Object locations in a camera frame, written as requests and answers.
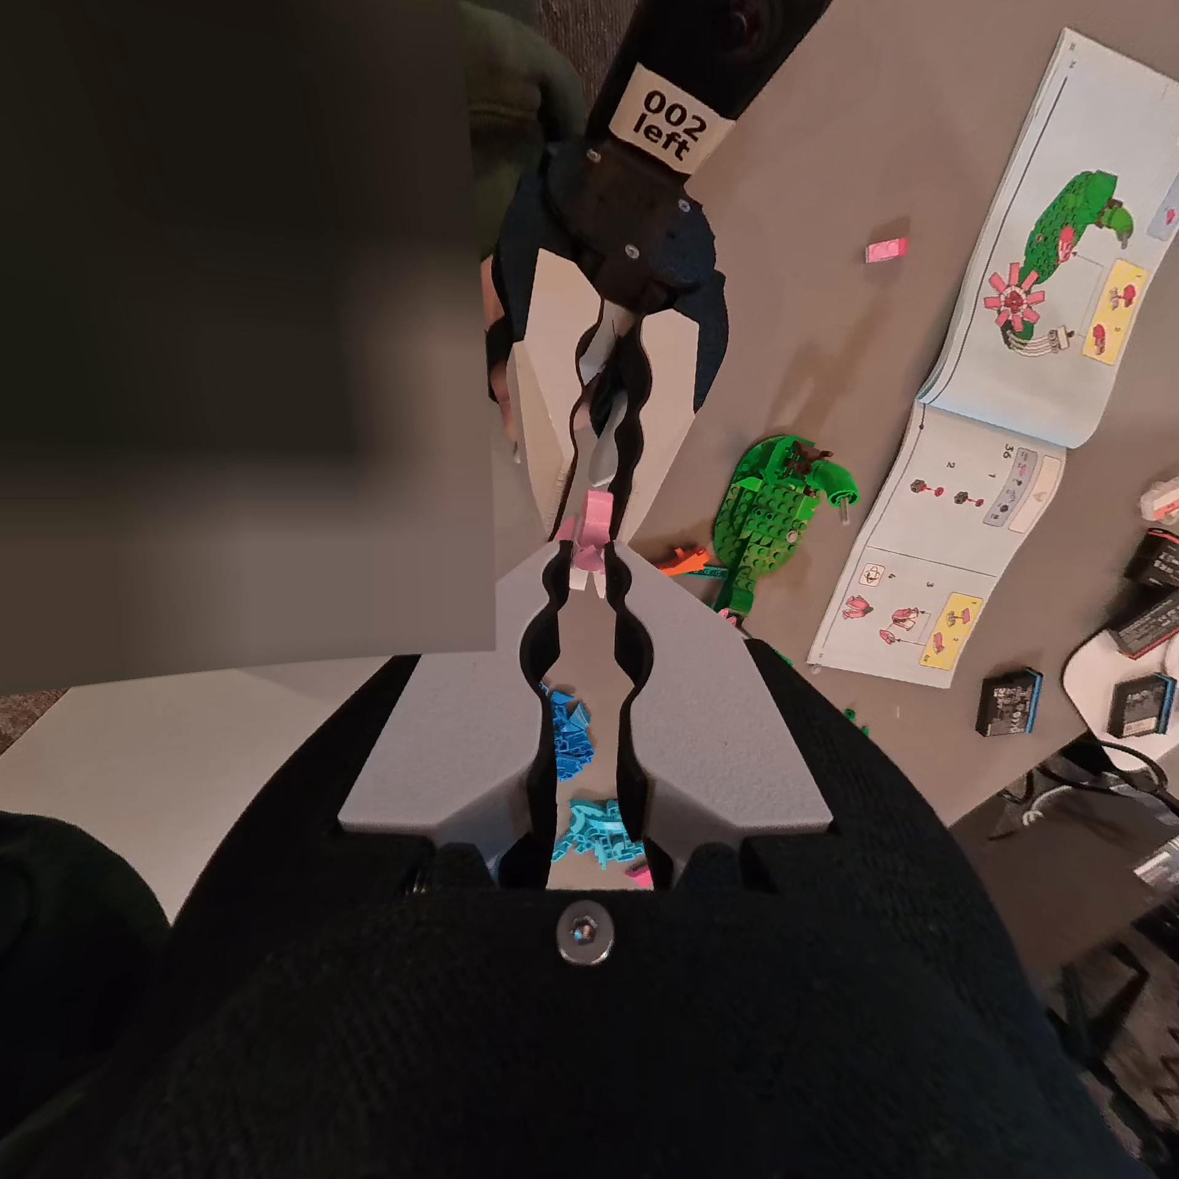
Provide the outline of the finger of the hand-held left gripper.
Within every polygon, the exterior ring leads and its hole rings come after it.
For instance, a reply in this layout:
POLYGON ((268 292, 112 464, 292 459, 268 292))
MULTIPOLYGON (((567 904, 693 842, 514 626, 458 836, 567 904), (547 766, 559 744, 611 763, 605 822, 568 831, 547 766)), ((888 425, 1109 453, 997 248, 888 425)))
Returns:
POLYGON ((678 311, 641 317, 615 355, 625 409, 613 428, 611 537, 630 543, 695 419, 699 325, 678 311))
POLYGON ((525 332, 508 359, 508 387, 545 537, 559 527, 577 464, 573 418, 585 394, 580 346, 597 331, 601 308, 601 296, 574 259, 539 249, 525 332))

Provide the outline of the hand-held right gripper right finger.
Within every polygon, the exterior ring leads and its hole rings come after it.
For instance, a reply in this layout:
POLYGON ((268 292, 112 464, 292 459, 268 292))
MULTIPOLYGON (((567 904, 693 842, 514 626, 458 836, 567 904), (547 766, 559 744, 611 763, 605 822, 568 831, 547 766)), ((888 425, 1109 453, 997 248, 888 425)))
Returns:
POLYGON ((629 679, 616 797, 655 885, 707 845, 827 832, 831 808, 741 631, 619 540, 609 606, 629 679))

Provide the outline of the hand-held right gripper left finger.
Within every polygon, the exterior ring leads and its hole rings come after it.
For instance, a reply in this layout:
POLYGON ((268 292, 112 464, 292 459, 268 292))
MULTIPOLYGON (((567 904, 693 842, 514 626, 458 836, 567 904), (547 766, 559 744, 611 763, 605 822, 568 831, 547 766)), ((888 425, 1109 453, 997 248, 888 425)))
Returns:
POLYGON ((472 845, 505 887, 543 888, 556 842, 556 748, 543 680, 560 654, 566 546, 495 584, 495 644, 420 657, 351 788, 349 832, 472 845))

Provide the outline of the small pink lego flower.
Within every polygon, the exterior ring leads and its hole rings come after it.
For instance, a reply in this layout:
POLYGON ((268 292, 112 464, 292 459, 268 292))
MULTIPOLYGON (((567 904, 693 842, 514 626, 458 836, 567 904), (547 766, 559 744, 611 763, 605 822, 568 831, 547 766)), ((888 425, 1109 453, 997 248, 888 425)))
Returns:
POLYGON ((606 547, 611 544, 613 497, 604 489, 584 494, 580 511, 566 516, 554 539, 570 543, 570 589, 592 586, 601 599, 608 596, 606 547))

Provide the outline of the person's left forearm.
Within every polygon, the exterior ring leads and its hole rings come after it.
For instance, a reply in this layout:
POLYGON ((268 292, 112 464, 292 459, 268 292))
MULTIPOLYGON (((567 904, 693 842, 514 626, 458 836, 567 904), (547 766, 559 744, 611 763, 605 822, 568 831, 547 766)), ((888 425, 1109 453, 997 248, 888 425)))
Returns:
POLYGON ((536 1, 460 1, 476 241, 491 258, 522 175, 585 126, 580 78, 545 38, 536 1))

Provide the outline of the pile of blue lego pieces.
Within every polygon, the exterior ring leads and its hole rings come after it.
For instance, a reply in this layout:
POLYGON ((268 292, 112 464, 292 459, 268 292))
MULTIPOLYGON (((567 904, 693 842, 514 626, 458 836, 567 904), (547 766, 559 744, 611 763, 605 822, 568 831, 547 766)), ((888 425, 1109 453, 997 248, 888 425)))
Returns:
POLYGON ((540 692, 550 707, 556 780, 568 783, 595 758, 592 717, 585 701, 564 689, 542 682, 540 692))

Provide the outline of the green lego build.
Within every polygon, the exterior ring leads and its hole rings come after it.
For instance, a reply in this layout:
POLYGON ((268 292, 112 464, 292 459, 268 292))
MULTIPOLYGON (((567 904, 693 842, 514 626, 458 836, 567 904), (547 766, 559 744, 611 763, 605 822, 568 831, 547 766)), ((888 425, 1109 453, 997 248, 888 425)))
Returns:
POLYGON ((768 436, 747 449, 713 522, 712 551, 726 571, 714 610, 749 614, 758 582, 793 557, 818 506, 846 519, 859 499, 851 473, 800 435, 768 436))

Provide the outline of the pile of cyan lego pieces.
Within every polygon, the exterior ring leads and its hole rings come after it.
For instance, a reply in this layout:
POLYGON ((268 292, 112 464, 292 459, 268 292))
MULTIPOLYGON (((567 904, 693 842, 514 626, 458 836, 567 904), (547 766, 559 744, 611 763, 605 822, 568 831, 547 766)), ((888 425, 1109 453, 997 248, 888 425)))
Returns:
POLYGON ((630 839, 616 798, 570 800, 570 824, 554 842, 552 863, 571 852, 591 852, 601 868, 611 863, 634 864, 646 857, 644 845, 630 839))

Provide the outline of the lego instruction booklet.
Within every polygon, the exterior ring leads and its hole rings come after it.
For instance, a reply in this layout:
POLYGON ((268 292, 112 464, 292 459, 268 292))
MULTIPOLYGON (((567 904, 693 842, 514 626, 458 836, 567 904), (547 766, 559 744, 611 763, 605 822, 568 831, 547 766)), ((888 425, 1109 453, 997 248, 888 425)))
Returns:
POLYGON ((1176 81, 1064 29, 807 662, 947 687, 1176 235, 1176 81))

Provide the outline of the white tray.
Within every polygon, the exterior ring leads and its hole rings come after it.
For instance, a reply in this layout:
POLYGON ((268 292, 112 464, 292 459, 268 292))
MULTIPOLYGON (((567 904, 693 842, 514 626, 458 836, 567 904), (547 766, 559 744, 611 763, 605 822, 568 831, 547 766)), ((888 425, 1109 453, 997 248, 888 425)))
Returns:
POLYGON ((1168 730, 1127 739, 1106 730, 1116 685, 1148 673, 1166 673, 1178 679, 1178 637, 1138 659, 1121 655, 1107 631, 1100 631, 1071 655, 1065 664, 1064 690, 1089 731, 1102 742, 1126 745, 1158 763, 1175 780, 1178 748, 1178 697, 1172 700, 1168 730))

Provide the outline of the dark cloth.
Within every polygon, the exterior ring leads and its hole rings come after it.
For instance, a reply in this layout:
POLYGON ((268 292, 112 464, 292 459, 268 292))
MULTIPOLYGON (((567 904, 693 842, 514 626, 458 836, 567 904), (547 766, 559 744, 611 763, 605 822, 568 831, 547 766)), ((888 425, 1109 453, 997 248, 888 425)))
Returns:
POLYGON ((3 812, 3 1137, 109 1054, 170 932, 153 890, 112 849, 65 821, 3 812))

